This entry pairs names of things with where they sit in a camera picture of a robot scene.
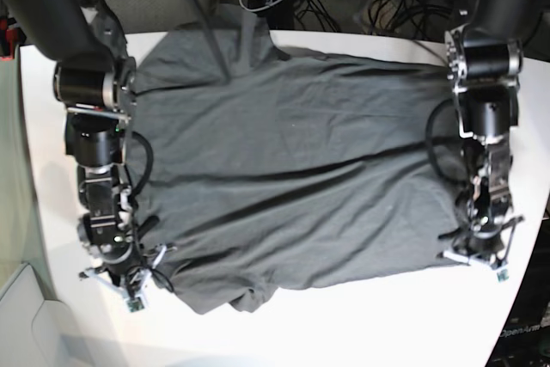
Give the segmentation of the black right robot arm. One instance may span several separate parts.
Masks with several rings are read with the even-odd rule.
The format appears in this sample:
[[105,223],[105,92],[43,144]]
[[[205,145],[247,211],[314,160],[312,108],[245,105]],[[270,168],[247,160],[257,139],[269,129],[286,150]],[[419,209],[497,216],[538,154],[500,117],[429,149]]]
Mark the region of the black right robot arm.
[[126,160],[133,129],[136,62],[124,29],[106,0],[2,0],[23,33],[55,71],[53,93],[66,111],[65,152],[77,165],[84,208],[78,231],[83,246],[113,284],[135,292],[152,266],[140,242],[157,223],[134,214],[144,181],[133,181]]

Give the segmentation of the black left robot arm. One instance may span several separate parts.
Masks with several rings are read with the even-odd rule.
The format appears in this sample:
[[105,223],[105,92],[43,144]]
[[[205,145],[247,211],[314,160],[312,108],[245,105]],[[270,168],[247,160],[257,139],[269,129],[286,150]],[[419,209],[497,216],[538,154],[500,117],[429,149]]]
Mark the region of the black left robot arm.
[[[510,131],[518,125],[523,39],[545,0],[455,0],[453,25],[444,35],[452,96],[431,113],[425,127],[429,162],[439,178],[461,189],[467,221],[442,234],[441,257],[468,266],[503,269],[523,217],[514,213],[509,177]],[[464,179],[441,169],[434,149],[436,117],[452,106],[458,121]]]

